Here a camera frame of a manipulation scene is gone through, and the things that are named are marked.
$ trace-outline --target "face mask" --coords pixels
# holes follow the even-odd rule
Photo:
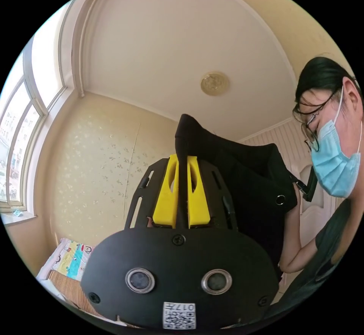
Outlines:
[[[335,128],[339,116],[344,88],[341,91],[339,109],[335,120],[326,123],[318,133],[319,151],[312,150],[312,163],[321,187],[331,196],[347,198],[354,189],[360,166],[360,141],[358,152],[350,158],[341,151],[340,139]]]

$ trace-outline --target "window sill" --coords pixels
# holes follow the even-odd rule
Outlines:
[[[23,211],[23,215],[15,216],[12,213],[1,213],[1,220],[5,226],[19,224],[24,221],[29,221],[36,218],[36,215]]]

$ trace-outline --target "bed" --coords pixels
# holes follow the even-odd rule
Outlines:
[[[98,314],[83,293],[80,281],[93,247],[62,238],[53,254],[39,271],[36,279],[61,300],[90,315],[111,321]],[[121,326],[137,327],[122,321],[111,321]]]

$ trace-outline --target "yellow bracket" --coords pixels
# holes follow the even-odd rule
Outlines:
[[[159,192],[159,197],[153,213],[153,221],[157,225],[176,227],[178,205],[178,159],[173,154],[169,157],[166,174]]]
[[[210,222],[210,213],[207,206],[200,169],[197,157],[187,158],[187,192],[188,192],[188,226],[207,225]]]

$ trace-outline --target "screw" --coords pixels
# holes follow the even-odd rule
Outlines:
[[[172,243],[174,245],[182,245],[185,242],[185,237],[183,235],[177,234],[172,238]]]
[[[100,303],[100,297],[93,293],[93,292],[90,292],[88,294],[88,298],[90,299],[91,302],[93,302],[94,304],[99,304]]]
[[[268,303],[268,297],[267,296],[263,296],[259,301],[258,301],[258,306],[259,307],[263,307]]]

